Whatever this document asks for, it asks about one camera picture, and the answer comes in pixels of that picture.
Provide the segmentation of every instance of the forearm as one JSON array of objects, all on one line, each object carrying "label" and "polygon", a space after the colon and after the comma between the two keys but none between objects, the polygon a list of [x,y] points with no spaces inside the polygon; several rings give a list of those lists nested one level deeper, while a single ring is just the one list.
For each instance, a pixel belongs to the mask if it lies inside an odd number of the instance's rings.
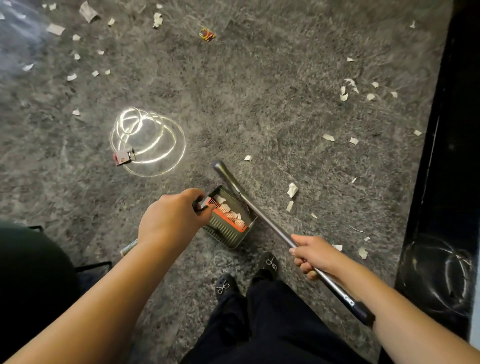
[{"label": "forearm", "polygon": [[140,243],[7,363],[107,363],[129,337],[147,300],[180,254],[169,246]]},{"label": "forearm", "polygon": [[349,260],[338,272],[353,296],[376,316],[373,327],[380,343],[396,364],[480,363],[471,347],[364,266]]}]

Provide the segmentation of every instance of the foot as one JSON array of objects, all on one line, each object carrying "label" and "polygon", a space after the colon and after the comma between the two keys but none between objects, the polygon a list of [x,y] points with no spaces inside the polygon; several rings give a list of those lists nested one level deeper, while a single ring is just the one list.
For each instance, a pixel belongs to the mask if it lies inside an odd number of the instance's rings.
[{"label": "foot", "polygon": [[271,252],[263,253],[260,257],[260,263],[258,265],[258,270],[267,270],[272,275],[273,280],[278,278],[278,271],[280,269],[280,264],[278,259]]},{"label": "foot", "polygon": [[224,273],[216,280],[215,296],[218,302],[222,301],[230,293],[240,293],[237,281],[230,273]]}]

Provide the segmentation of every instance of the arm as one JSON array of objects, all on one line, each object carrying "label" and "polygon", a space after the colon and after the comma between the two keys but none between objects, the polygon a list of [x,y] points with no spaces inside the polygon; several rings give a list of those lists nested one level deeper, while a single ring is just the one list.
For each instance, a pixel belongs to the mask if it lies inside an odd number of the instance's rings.
[{"label": "arm", "polygon": [[138,245],[103,279],[7,364],[108,363],[130,337],[147,300],[195,233],[212,215],[199,216],[190,189],[153,203],[138,229]]},{"label": "arm", "polygon": [[292,235],[295,264],[315,279],[317,267],[336,277],[376,316],[373,331],[396,364],[477,364],[480,351],[438,324],[366,267],[320,237]]}]

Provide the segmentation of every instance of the person's left hand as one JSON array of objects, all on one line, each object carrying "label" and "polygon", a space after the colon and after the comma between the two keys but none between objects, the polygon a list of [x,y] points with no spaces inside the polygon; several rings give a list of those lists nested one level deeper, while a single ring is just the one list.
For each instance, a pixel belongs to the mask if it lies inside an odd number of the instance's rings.
[{"label": "person's left hand", "polygon": [[191,188],[181,194],[165,194],[152,203],[145,212],[138,227],[138,244],[161,244],[173,248],[178,254],[183,252],[197,231],[212,217],[213,206],[199,215],[192,204],[205,194]]}]

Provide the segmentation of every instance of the white paper piece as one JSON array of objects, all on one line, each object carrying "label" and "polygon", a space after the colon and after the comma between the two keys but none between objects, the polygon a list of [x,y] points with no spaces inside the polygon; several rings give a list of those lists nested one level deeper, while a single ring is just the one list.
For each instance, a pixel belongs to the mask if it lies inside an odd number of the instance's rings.
[{"label": "white paper piece", "polygon": [[357,87],[357,84],[355,83],[354,80],[352,80],[351,78],[346,78],[344,81],[347,81],[348,84],[352,87]]},{"label": "white paper piece", "polygon": [[153,28],[157,29],[162,24],[163,24],[162,14],[159,12],[156,12],[155,14],[153,14]]},{"label": "white paper piece", "polygon": [[98,16],[98,13],[88,5],[88,1],[85,1],[80,7],[80,14],[87,20],[91,22],[95,17]]},{"label": "white paper piece", "polygon": [[331,135],[328,135],[328,134],[324,134],[324,135],[322,136],[322,138],[325,139],[325,140],[330,140],[331,142],[334,142],[334,141],[335,141],[335,138],[332,137]]},{"label": "white paper piece", "polygon": [[368,257],[368,252],[366,251],[366,249],[364,247],[361,247],[359,249],[359,255],[362,259],[367,259]]},{"label": "white paper piece", "polygon": [[56,36],[61,36],[64,31],[65,31],[65,28],[63,26],[56,25],[53,23],[51,23],[47,27],[47,32],[55,34]]},{"label": "white paper piece", "polygon": [[354,227],[353,227],[353,226],[351,226],[351,225],[349,225],[349,226],[350,226],[350,227],[351,227],[353,230],[355,230],[355,231],[358,231],[358,232],[363,232],[363,233],[365,233],[364,231],[362,231],[362,230],[358,230],[358,229],[354,228]]},{"label": "white paper piece", "polygon": [[28,72],[29,70],[31,70],[33,68],[34,65],[35,64],[32,63],[32,64],[29,64],[27,66],[24,66],[24,67],[22,67],[22,70],[24,70],[25,72]]},{"label": "white paper piece", "polygon": [[290,201],[287,205],[287,211],[290,212],[292,210],[292,206],[293,206],[293,201]]},{"label": "white paper piece", "polygon": [[289,188],[288,188],[287,195],[289,195],[290,198],[293,198],[293,196],[295,196],[295,194],[297,193],[298,190],[299,190],[299,188],[297,187],[297,185],[292,182],[290,184]]},{"label": "white paper piece", "polygon": [[217,194],[214,196],[213,199],[214,199],[215,201],[217,201],[219,204],[222,204],[222,203],[224,203],[224,202],[227,200],[226,198],[223,198],[223,197],[221,197],[221,196],[219,196],[219,195],[217,195]]}]

